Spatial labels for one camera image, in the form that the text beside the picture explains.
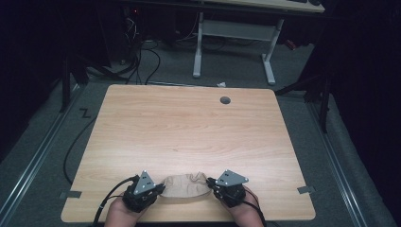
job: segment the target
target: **cloth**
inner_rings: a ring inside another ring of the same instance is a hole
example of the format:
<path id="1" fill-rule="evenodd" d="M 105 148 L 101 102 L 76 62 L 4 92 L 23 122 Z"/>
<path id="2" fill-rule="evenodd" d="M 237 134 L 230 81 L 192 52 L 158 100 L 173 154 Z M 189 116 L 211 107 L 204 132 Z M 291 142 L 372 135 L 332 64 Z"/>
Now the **cloth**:
<path id="1" fill-rule="evenodd" d="M 169 176 L 165 179 L 165 186 L 161 196 L 167 198 L 194 198 L 211 191 L 206 183 L 206 175 L 202 172 L 196 176 L 193 174 Z"/>

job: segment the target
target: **metal bracket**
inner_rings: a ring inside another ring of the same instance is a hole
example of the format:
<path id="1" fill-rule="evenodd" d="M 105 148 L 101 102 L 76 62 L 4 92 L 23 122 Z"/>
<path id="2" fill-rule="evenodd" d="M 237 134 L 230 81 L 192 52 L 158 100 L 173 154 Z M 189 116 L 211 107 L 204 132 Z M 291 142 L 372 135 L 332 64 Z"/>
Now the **metal bracket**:
<path id="1" fill-rule="evenodd" d="M 135 190 L 133 191 L 133 195 L 138 195 L 143 192 L 149 191 L 153 188 L 156 187 L 156 183 L 153 182 L 153 180 L 150 178 L 148 175 L 148 172 L 146 170 L 142 171 L 141 177 L 139 178 L 138 184 L 135 187 Z"/>
<path id="2" fill-rule="evenodd" d="M 219 186 L 233 186 L 246 183 L 248 181 L 248 178 L 226 169 L 223 174 L 221 174 L 221 176 L 216 180 L 216 184 Z"/>

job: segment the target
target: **white desk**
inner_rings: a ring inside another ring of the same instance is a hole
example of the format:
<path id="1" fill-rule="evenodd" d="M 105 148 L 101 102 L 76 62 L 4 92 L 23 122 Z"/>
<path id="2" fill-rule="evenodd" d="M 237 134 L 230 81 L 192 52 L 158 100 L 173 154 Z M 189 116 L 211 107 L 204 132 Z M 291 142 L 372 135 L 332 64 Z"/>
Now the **white desk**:
<path id="1" fill-rule="evenodd" d="M 310 3 L 298 3 L 287 0 L 203 0 L 204 2 L 235 4 L 241 6 L 251 6 L 259 8 L 280 9 L 280 10 L 295 10 L 302 12 L 324 12 L 324 7 L 313 6 Z M 203 35 L 221 36 L 228 38 L 238 38 L 257 41 L 268 41 L 270 46 L 266 54 L 262 55 L 262 62 L 265 67 L 268 84 L 274 85 L 275 78 L 271 70 L 270 58 L 273 53 L 277 39 L 280 35 L 284 20 L 280 19 L 276 26 L 257 26 L 251 24 L 240 24 L 221 22 L 215 20 L 204 20 L 203 13 L 200 13 L 199 28 L 198 28 L 198 45 L 195 53 L 193 77 L 201 76 L 201 42 Z"/>

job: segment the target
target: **tabletop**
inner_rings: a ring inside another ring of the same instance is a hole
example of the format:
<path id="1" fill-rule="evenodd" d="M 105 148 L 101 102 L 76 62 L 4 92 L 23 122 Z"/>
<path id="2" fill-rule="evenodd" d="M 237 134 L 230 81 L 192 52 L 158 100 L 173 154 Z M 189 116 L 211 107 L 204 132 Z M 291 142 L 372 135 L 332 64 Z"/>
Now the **tabletop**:
<path id="1" fill-rule="evenodd" d="M 192 9 L 196 11 L 225 11 L 225 12 L 249 12 L 272 13 L 288 15 L 290 12 L 322 13 L 322 5 L 314 6 L 309 2 L 300 3 L 289 0 L 203 0 L 203 1 L 169 1 L 169 0 L 102 0 L 101 2 L 115 2 L 121 4 L 134 4 L 145 7 L 173 7 L 175 9 Z"/>
<path id="2" fill-rule="evenodd" d="M 67 199 L 61 219 L 92 222 L 105 196 L 143 170 L 161 183 L 198 172 L 218 178 L 225 169 L 249 179 L 245 185 L 267 220 L 315 217 L 310 196 L 298 191 L 305 180 L 272 90 L 112 85 L 71 188 L 81 195 Z M 231 220 L 213 193 L 198 200 L 159 198 L 140 219 Z"/>

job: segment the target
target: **desk leg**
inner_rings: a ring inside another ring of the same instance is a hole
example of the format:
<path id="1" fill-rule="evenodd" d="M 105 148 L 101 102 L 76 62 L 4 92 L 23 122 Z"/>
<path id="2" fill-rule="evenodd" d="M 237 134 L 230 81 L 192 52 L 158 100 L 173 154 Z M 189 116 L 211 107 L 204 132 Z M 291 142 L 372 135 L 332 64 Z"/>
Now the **desk leg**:
<path id="1" fill-rule="evenodd" d="M 198 25 L 198 45 L 197 52 L 195 53 L 194 62 L 194 78 L 199 78 L 201 76 L 201 37 L 203 33 L 203 12 L 200 12 L 200 21 Z"/>
<path id="2" fill-rule="evenodd" d="M 268 78 L 269 85 L 275 84 L 274 74 L 273 74 L 273 71 L 271 70 L 271 65 L 270 65 L 270 58 L 273 53 L 274 47 L 277 43 L 278 36 L 280 35 L 280 31 L 283 26 L 283 23 L 284 23 L 284 19 L 280 19 L 278 21 L 277 26 L 275 27 L 275 30 L 273 32 L 273 35 L 272 35 L 272 38 L 270 41 L 269 51 L 267 54 L 262 55 L 262 61 L 265 66 L 266 77 Z"/>

